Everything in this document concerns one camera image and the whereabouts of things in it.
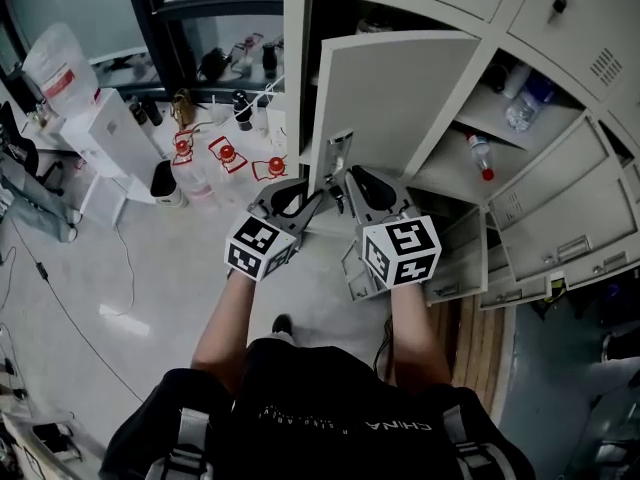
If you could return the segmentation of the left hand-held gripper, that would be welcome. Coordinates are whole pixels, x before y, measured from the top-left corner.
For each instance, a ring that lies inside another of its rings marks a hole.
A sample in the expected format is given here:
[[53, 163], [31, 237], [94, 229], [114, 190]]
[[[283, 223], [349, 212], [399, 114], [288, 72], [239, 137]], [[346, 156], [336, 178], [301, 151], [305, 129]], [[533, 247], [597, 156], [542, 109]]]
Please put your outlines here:
[[317, 190], [289, 212], [307, 190], [304, 178], [283, 179], [263, 188], [232, 225], [225, 242], [225, 264], [256, 282], [286, 265], [298, 252], [302, 233], [325, 198], [325, 191]]

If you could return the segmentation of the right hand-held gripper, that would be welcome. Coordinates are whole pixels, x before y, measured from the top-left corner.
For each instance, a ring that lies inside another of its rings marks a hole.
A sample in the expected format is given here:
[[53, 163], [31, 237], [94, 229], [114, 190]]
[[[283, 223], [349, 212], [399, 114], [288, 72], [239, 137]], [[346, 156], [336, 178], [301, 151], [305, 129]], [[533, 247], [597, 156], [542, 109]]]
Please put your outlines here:
[[[432, 219], [422, 215], [406, 188], [387, 174], [355, 165], [344, 177], [355, 213], [356, 250], [386, 289], [425, 282], [442, 252]], [[369, 204], [394, 204], [375, 210]]]

